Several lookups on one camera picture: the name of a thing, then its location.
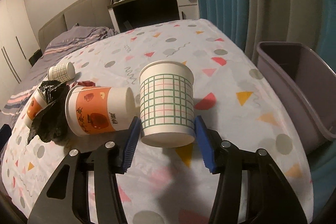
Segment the white wardrobe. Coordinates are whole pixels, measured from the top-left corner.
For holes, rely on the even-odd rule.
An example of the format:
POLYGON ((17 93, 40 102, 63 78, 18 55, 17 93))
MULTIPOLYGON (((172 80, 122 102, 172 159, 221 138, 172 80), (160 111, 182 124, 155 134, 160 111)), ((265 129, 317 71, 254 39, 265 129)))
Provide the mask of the white wardrobe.
POLYGON ((24 0, 1 0, 1 107, 31 69, 29 58, 39 49, 24 0))

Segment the bed with grey bedding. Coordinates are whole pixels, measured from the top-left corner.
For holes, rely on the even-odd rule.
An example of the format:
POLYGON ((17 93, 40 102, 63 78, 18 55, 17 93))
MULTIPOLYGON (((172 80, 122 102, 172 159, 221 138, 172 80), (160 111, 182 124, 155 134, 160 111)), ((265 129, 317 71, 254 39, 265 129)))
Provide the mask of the bed with grey bedding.
POLYGON ((85 27, 75 25, 69 31, 54 38, 46 47, 42 57, 28 70, 20 84, 10 92, 10 97, 1 108, 1 125, 14 127, 25 104, 47 75, 47 69, 56 65, 63 57, 85 48, 99 40, 119 32, 109 27, 85 27))

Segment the grid paper cup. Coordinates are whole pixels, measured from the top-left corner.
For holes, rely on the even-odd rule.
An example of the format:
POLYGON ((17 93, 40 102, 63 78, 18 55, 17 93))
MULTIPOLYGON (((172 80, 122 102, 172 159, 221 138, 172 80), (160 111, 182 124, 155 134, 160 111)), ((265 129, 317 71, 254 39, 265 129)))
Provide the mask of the grid paper cup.
POLYGON ((141 141, 152 147, 191 144, 194 133, 194 75, 183 63, 156 61, 139 74, 141 141))
POLYGON ((75 67, 71 62, 55 65, 50 67, 47 71, 47 78, 49 81, 57 80, 61 83, 74 79, 75 75, 75 67))

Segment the grey upholstered headboard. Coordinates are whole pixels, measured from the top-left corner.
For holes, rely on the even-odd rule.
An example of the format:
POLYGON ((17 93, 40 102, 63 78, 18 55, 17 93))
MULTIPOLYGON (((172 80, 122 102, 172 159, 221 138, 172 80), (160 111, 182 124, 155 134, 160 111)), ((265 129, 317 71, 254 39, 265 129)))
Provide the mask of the grey upholstered headboard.
POLYGON ((112 0, 78 0, 50 19, 38 31, 38 42, 44 52, 48 44, 73 26, 113 28, 108 6, 112 0))

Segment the purple plastic trash bin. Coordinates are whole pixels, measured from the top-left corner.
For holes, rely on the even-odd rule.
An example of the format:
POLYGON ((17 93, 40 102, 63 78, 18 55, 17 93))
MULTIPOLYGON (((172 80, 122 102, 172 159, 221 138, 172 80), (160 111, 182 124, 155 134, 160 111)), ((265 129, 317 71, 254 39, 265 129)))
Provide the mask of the purple plastic trash bin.
POLYGON ((335 72, 309 47, 260 42, 257 67, 288 112, 306 153, 335 140, 335 72))

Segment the black plastic bag front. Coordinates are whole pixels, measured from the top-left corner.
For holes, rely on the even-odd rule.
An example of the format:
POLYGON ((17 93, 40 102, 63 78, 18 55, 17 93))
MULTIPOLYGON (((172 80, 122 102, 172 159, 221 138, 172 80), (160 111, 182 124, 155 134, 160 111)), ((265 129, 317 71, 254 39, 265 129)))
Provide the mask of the black plastic bag front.
POLYGON ((66 138, 68 123, 65 114, 65 102, 70 87, 58 80, 43 81, 38 87, 38 95, 47 104, 33 119, 27 138, 29 144, 38 136, 42 142, 59 143, 66 138))

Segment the dark desk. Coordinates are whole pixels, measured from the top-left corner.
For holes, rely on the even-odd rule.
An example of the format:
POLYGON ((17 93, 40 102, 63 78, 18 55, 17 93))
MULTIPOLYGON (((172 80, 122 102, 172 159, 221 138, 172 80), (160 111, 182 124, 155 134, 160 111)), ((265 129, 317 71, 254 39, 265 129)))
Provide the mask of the dark desk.
POLYGON ((108 11, 118 32, 180 20, 177 0, 122 0, 108 11))

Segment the patterned white tablecloth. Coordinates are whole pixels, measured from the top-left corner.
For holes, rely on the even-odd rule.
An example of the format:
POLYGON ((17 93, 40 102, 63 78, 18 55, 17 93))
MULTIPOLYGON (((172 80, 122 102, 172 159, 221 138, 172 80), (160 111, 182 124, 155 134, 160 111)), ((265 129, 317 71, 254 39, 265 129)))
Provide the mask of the patterned white tablecloth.
MULTIPOLYGON (((194 75, 195 115, 243 150, 266 149, 284 172, 308 220, 313 186, 298 133, 270 84, 225 34, 207 20, 181 20, 111 36, 102 28, 74 27, 50 42, 43 57, 17 86, 1 114, 13 129, 2 162, 3 190, 28 216, 38 195, 71 149, 92 148, 86 136, 69 134, 62 143, 27 141, 26 109, 49 67, 71 62, 77 81, 130 87, 145 108, 146 129, 183 122, 190 106, 185 80, 156 61, 187 65, 194 75)), ((130 169, 118 177, 131 223, 207 223, 218 176, 205 167, 196 143, 175 149, 139 143, 130 169)))

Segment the blue grey curtain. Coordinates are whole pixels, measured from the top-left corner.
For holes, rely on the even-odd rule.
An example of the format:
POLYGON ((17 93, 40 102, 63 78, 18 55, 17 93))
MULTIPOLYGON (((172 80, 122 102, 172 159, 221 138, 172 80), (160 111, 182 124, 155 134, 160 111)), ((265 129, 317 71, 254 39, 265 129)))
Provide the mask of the blue grey curtain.
POLYGON ((306 153, 284 105, 257 67, 260 42, 301 43, 324 60, 322 47, 335 42, 335 0, 199 0, 200 15, 223 31, 252 64, 258 83, 259 122, 273 130, 262 139, 306 207, 320 211, 335 187, 335 140, 306 153))

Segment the white drawer cabinet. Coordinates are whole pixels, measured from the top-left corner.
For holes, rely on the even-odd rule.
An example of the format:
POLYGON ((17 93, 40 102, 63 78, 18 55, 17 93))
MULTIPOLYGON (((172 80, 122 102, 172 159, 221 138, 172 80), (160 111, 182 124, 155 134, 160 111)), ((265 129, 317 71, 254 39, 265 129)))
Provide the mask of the white drawer cabinet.
POLYGON ((198 0, 177 0, 180 20, 199 19, 198 0))

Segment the orange apple paper cup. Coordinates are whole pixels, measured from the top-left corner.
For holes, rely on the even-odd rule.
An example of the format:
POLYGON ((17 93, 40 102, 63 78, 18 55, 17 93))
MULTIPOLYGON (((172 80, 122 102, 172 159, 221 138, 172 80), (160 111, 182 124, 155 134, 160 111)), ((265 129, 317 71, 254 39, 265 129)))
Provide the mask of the orange apple paper cup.
POLYGON ((65 114, 77 136, 128 129, 136 116, 131 88, 76 86, 67 94, 65 114))

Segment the red white plastic bag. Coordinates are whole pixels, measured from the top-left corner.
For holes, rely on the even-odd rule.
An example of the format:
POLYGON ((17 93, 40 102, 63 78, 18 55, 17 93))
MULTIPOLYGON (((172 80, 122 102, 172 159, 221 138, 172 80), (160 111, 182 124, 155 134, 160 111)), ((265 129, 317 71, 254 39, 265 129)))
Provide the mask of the red white plastic bag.
POLYGON ((92 81, 75 81, 71 85, 71 88, 76 87, 76 86, 94 87, 94 86, 96 86, 96 84, 92 81))

